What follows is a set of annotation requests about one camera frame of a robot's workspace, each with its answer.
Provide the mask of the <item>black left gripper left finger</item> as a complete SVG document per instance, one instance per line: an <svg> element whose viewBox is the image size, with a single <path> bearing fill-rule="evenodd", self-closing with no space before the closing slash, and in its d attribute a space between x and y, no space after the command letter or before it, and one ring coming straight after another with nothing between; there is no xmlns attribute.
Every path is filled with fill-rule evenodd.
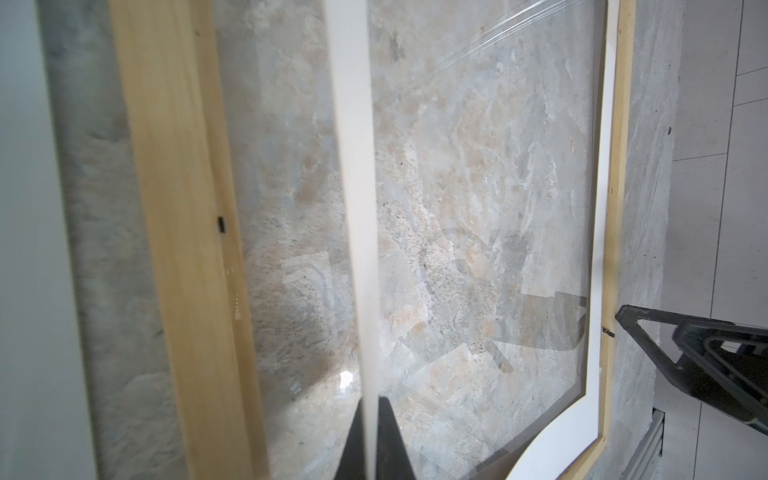
<svg viewBox="0 0 768 480"><path fill-rule="evenodd" d="M362 401L358 402L335 480L366 480Z"/></svg>

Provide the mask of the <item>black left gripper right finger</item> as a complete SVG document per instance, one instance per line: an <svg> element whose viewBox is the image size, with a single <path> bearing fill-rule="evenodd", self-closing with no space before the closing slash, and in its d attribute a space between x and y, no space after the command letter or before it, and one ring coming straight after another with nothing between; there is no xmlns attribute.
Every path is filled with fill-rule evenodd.
<svg viewBox="0 0 768 480"><path fill-rule="evenodd" d="M391 402L383 396L379 397L376 479L416 479Z"/></svg>

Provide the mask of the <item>clear acrylic sheet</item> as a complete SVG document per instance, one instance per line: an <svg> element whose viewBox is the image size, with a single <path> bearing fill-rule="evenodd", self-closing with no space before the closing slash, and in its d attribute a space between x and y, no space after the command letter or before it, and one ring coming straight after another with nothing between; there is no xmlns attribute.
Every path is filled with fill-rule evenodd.
<svg viewBox="0 0 768 480"><path fill-rule="evenodd" d="M583 392L600 1L372 1L382 392L420 479ZM360 397L318 1L215 25L276 479L334 476Z"/></svg>

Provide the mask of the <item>landscape photo print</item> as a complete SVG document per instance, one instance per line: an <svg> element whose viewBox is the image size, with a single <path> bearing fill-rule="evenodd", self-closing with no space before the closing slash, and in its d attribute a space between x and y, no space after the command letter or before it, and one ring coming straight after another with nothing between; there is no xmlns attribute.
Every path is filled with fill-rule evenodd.
<svg viewBox="0 0 768 480"><path fill-rule="evenodd" d="M1 475L97 475L38 9L1 5Z"/></svg>

